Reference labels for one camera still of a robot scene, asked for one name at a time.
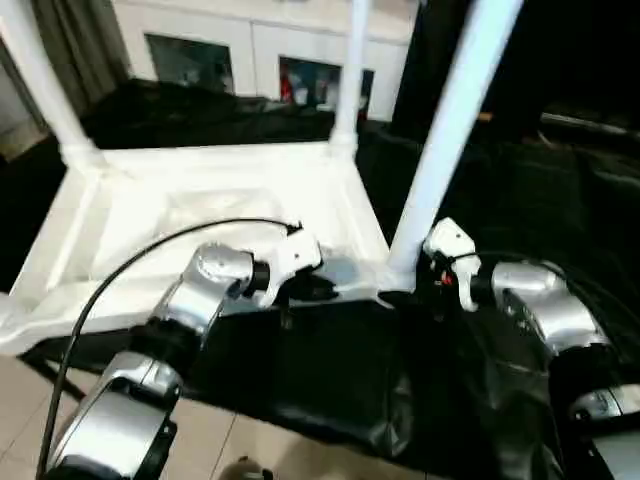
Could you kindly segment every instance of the black fabric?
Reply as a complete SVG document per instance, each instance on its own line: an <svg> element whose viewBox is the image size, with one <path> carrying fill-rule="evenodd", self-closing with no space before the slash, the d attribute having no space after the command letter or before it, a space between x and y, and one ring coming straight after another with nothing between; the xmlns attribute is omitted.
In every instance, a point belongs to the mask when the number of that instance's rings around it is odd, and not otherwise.
<svg viewBox="0 0 640 480"><path fill-rule="evenodd" d="M270 108L259 99L133 82L85 126L102 148L329 134L330 115ZM362 125L357 165L389 241L420 148ZM11 226L0 248L0 289L15 279L64 173L56 149L46 140L0 171L0 222ZM455 218L480 249L547 258L588 279L598 319L625 357L638 361L639 323L592 284L637 309L639 180L628 158L476 135L440 214ZM495 311L439 322L422 309L398 314L359 302L293 316L290 331L275 312L221 319L189 396L443 476L554 478L544 372ZM75 365L99 370L128 342L124 332L86 336ZM64 346L53 340L36 350L56 359Z"/></svg>

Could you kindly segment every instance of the black tablecloth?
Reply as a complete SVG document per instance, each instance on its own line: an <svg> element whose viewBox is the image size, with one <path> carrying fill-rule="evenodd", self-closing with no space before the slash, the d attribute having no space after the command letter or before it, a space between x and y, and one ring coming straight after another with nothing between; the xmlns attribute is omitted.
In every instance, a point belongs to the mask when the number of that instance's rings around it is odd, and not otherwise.
<svg viewBox="0 0 640 480"><path fill-rule="evenodd" d="M328 137L330 115L271 107L132 82L84 124L109 149ZM419 152L380 126L362 126L357 164L389 241ZM15 279L63 174L53 139L0 169L0 290ZM635 308L639 180L626 158L477 135L440 214L455 218L479 249L547 258ZM599 320L638 361L636 320L601 289L589 292ZM557 445L545 377L496 312L438 322L423 310L357 302L301 308L294 317L291 331L276 313L221 319L189 395L433 473L553 478ZM75 364L100 369L127 341L126 332L87 336ZM63 345L52 340L37 350L57 358ZM499 435L510 440L500 446ZM531 477L534 471L542 473Z"/></svg>

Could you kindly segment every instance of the beige floor tile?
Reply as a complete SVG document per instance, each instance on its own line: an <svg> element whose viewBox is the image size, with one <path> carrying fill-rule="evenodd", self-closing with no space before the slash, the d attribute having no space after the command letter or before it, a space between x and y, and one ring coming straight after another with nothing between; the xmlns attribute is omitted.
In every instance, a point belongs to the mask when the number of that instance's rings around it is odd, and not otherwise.
<svg viewBox="0 0 640 480"><path fill-rule="evenodd" d="M233 417L233 413L220 408L180 400L172 415L178 424L178 434L171 448L171 462L210 474L222 452Z"/></svg>
<svg viewBox="0 0 640 480"><path fill-rule="evenodd" d="M84 393L89 393L100 377L93 373L83 372L82 370L72 368L67 372L67 378L71 383L80 387Z"/></svg>
<svg viewBox="0 0 640 480"><path fill-rule="evenodd" d="M5 454L0 458L0 478L3 480L33 480L36 477L36 468L22 460Z"/></svg>
<svg viewBox="0 0 640 480"><path fill-rule="evenodd" d="M273 470L281 480L423 480L413 472L342 447L238 416L212 478L242 456Z"/></svg>
<svg viewBox="0 0 640 480"><path fill-rule="evenodd" d="M211 470L197 468L189 462L170 456L160 480L209 480Z"/></svg>
<svg viewBox="0 0 640 480"><path fill-rule="evenodd" d="M31 415L50 392L50 384L29 367L0 356L0 409Z"/></svg>
<svg viewBox="0 0 640 480"><path fill-rule="evenodd" d="M56 423L56 434L61 423L73 413L76 402L71 398L63 396L58 410L58 420ZM49 411L49 400L42 402L35 415L29 420L24 430L18 435L8 449L8 454L13 458L21 460L28 465L36 465L40 446L42 444L42 433Z"/></svg>
<svg viewBox="0 0 640 480"><path fill-rule="evenodd" d="M0 451L9 449L50 389L45 380L18 360L0 356Z"/></svg>

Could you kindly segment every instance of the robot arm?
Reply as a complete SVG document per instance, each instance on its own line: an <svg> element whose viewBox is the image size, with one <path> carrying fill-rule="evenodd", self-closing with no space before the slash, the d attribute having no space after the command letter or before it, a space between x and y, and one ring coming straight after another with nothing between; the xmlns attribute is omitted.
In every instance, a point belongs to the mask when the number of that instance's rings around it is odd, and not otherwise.
<svg viewBox="0 0 640 480"><path fill-rule="evenodd" d="M576 478L637 478L638 375L626 372L606 333L560 270L525 262L483 267L473 255L472 239L451 219L436 225L424 250L431 258L460 257L451 270L464 310L489 304L536 334L548 354L550 380L558 387L552 391L556 422L572 437L563 450Z"/></svg>
<svg viewBox="0 0 640 480"><path fill-rule="evenodd" d="M170 415L228 299L270 306L296 272L321 263L317 242L298 231L263 261L224 245L197 249L129 351L116 355L62 428L46 478L157 479L177 432Z"/></svg>

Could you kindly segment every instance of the white post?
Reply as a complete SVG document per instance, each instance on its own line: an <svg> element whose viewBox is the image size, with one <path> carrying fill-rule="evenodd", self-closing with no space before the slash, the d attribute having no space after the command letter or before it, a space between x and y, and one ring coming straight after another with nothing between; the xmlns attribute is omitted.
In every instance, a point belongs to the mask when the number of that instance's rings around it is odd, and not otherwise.
<svg viewBox="0 0 640 480"><path fill-rule="evenodd" d="M51 67L28 3L25 0L0 2L0 35L42 116L58 137L63 159L89 154L94 150L93 143L85 136Z"/></svg>
<svg viewBox="0 0 640 480"><path fill-rule="evenodd" d="M476 0L471 7L391 245L389 267L408 288L522 3Z"/></svg>
<svg viewBox="0 0 640 480"><path fill-rule="evenodd" d="M358 143L356 123L360 110L364 47L367 39L367 20L371 0L352 1L347 61L342 67L340 75L338 111L336 112L336 123L331 132L331 144L355 150Z"/></svg>

